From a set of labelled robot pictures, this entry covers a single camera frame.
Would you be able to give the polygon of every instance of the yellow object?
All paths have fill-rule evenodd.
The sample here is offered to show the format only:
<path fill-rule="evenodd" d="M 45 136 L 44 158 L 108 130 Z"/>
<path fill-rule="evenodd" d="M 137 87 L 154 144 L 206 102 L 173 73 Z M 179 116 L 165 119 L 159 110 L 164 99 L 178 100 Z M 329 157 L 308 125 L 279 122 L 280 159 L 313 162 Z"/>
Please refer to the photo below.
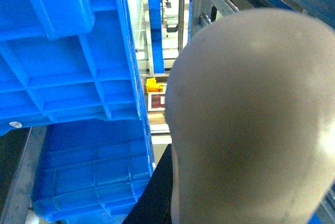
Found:
<path fill-rule="evenodd" d="M 147 92 L 162 92 L 163 86 L 162 84 L 158 84 L 156 78 L 147 79 L 146 83 Z"/>

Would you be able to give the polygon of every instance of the blue plastic crate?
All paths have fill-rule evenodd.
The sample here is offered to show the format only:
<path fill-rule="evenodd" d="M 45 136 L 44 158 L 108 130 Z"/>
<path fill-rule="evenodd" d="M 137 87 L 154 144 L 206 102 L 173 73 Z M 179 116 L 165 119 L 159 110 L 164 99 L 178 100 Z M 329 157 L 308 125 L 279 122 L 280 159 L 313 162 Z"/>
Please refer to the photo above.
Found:
<path fill-rule="evenodd" d="M 129 20 L 127 0 L 0 0 L 0 135 L 140 118 Z"/>
<path fill-rule="evenodd" d="M 144 124 L 91 119 L 50 125 L 33 190 L 34 211 L 49 222 L 85 214 L 127 215 L 153 172 Z"/>
<path fill-rule="evenodd" d="M 314 214 L 308 224 L 321 224 L 319 218 Z"/>

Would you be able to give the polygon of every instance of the blue panel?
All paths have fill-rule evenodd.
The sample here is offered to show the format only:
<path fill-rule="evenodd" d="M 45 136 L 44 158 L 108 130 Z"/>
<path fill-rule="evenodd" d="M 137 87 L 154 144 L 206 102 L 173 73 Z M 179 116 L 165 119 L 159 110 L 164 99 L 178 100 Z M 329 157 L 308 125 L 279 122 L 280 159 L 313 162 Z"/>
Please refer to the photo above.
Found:
<path fill-rule="evenodd" d="M 151 38 L 157 38 L 157 34 L 160 34 L 162 38 L 162 24 L 161 24 L 161 0 L 148 0 L 149 3 L 149 14 L 150 14 L 150 26 L 151 26 Z M 152 54 L 153 54 L 153 68 L 154 73 L 164 73 L 164 60 L 163 60 L 163 48 L 162 42 L 152 40 Z"/>
<path fill-rule="evenodd" d="M 137 72 L 127 0 L 0 0 L 0 135 L 140 119 Z"/>
<path fill-rule="evenodd" d="M 138 119 L 50 125 L 32 204 L 49 222 L 98 224 L 96 218 L 107 212 L 109 223 L 125 218 L 151 175 L 150 135 Z"/>

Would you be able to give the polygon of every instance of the small white label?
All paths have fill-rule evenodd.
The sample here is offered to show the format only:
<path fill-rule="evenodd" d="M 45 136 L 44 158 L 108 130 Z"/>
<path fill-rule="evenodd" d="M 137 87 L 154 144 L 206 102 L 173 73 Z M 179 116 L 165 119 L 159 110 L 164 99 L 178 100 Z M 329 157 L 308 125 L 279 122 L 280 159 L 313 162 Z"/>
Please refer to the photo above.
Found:
<path fill-rule="evenodd" d="M 10 122 L 9 124 L 15 128 L 22 128 L 22 124 L 19 122 Z"/>

